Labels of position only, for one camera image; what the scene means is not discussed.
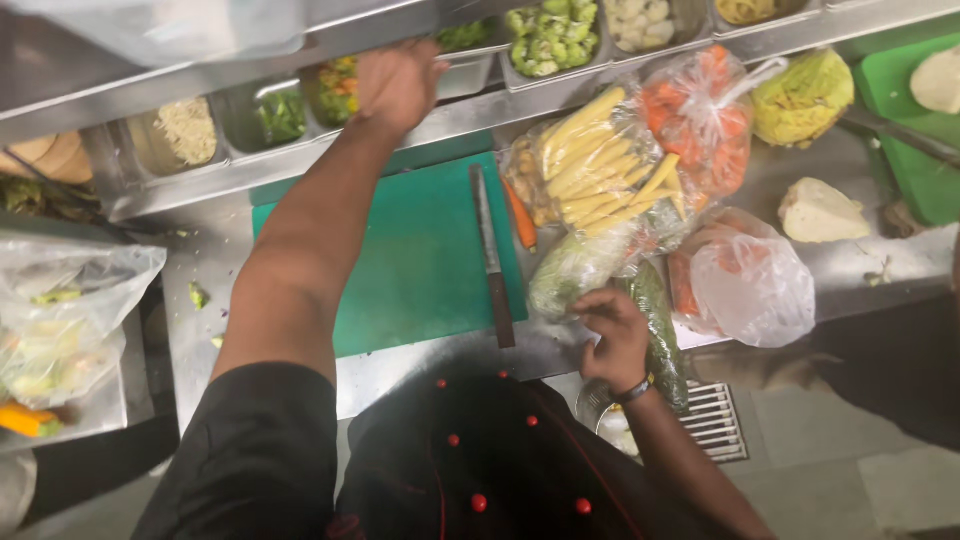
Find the black chef jacket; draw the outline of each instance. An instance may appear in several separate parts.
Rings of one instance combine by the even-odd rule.
[[[542,382],[422,376],[358,416],[284,362],[207,388],[133,538],[730,538]]]

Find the sleeve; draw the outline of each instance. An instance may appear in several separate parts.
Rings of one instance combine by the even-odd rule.
[[[204,392],[134,539],[303,538],[333,516],[336,392],[303,366],[263,362]]]

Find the wristband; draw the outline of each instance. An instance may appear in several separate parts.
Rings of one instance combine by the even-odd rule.
[[[646,379],[643,380],[637,386],[634,386],[630,390],[613,397],[613,401],[618,405],[626,405],[627,403],[639,398],[643,394],[647,393],[647,390],[650,389],[650,386],[654,383],[654,374],[648,374]]]

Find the knife handle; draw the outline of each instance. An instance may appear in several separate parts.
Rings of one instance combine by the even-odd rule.
[[[514,318],[510,314],[510,304],[507,301],[507,284],[503,280],[503,274],[500,272],[488,274],[487,285],[490,287],[490,297],[493,300],[493,325],[496,327],[496,343],[500,346],[500,349],[515,347]]]

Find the green tray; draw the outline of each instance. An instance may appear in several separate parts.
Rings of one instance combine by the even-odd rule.
[[[526,320],[510,217],[488,152],[380,180],[337,311],[338,358],[493,326],[467,172],[473,163],[483,167],[510,311]],[[254,238],[275,206],[253,209]]]
[[[951,34],[870,55],[853,71],[864,104],[880,116],[960,146],[960,116],[924,109],[910,92],[914,70],[933,53],[957,44],[960,34]],[[890,136],[879,139],[914,217],[931,226],[956,221],[960,170]]]

